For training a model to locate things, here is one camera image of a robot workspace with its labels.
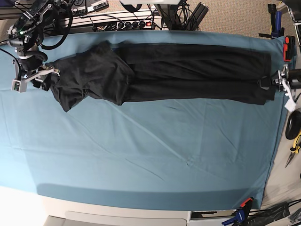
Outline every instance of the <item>black pants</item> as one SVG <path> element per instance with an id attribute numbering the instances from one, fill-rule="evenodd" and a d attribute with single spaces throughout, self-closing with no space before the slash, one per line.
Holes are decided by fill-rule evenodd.
<path id="1" fill-rule="evenodd" d="M 269 54 L 209 45 L 128 45 L 117 51 L 133 69 L 125 101 L 214 98 L 263 105 L 275 90 L 258 86 L 270 76 Z"/>
<path id="2" fill-rule="evenodd" d="M 100 43 L 52 63 L 51 90 L 65 111 L 84 97 L 123 102 L 215 98 L 263 105 L 274 89 L 258 80 L 270 76 L 270 54 L 241 48 L 186 44 L 127 44 L 111 50 Z"/>

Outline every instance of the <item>clamp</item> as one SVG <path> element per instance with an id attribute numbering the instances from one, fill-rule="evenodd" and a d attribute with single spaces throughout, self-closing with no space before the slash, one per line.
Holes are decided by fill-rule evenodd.
<path id="1" fill-rule="evenodd" d="M 294 56 L 296 46 L 296 38 L 294 36 L 287 35 L 285 37 L 285 43 L 283 45 L 283 60 L 290 62 Z"/>
<path id="2" fill-rule="evenodd" d="M 277 11 L 275 4 L 268 4 L 268 10 L 271 17 L 271 34 L 262 34 L 259 33 L 259 37 L 269 38 L 269 39 L 276 39 L 281 36 L 284 36 L 284 27 L 281 27 L 281 19 L 282 19 L 282 12 Z"/>
<path id="3" fill-rule="evenodd" d="M 240 208 L 236 210 L 235 217 L 222 222 L 222 225 L 224 225 L 224 226 L 230 225 L 230 224 L 233 224 L 232 226 L 243 225 L 244 221 L 248 218 L 248 215 L 252 208 L 253 200 L 254 200 L 254 198 L 252 198 L 252 197 L 245 200 L 240 205 Z"/>

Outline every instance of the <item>blue tablecloth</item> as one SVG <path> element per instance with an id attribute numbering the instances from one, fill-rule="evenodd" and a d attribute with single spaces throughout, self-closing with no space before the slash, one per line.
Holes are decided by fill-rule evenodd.
<path id="1" fill-rule="evenodd" d="M 283 39 L 206 32 L 73 34 L 46 53 L 53 61 L 103 40 L 113 48 L 169 42 L 256 49 L 271 53 L 273 72 L 283 66 Z M 249 196 L 260 207 L 285 122 L 283 94 L 264 106 L 211 99 L 116 106 L 88 97 L 65 113 L 50 91 L 10 91 L 11 62 L 0 52 L 0 186 L 125 208 L 226 210 Z"/>

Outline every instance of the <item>yellow pliers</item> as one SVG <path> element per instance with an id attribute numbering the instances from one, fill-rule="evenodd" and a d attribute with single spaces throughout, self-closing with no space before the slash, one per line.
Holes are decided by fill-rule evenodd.
<path id="1" fill-rule="evenodd" d="M 298 136 L 293 141 L 293 147 L 291 147 L 291 154 L 288 157 L 285 167 L 287 167 L 287 165 L 290 164 L 290 162 L 292 161 L 294 156 L 299 153 L 299 149 L 300 149 L 300 145 L 301 145 L 300 143 L 301 143 L 301 130 L 300 130 Z"/>

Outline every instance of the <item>red clamp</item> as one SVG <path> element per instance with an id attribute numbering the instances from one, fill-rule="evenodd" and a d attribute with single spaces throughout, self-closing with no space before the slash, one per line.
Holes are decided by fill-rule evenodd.
<path id="1" fill-rule="evenodd" d="M 253 202 L 253 201 L 254 201 L 254 198 L 253 198 L 253 197 L 248 198 L 248 199 L 245 200 L 242 204 L 240 204 L 240 207 L 243 208 L 243 207 L 246 205 L 246 203 L 247 203 L 248 201 Z"/>
<path id="2" fill-rule="evenodd" d="M 290 62 L 295 51 L 296 38 L 294 36 L 286 36 L 285 43 L 283 44 L 283 60 Z"/>

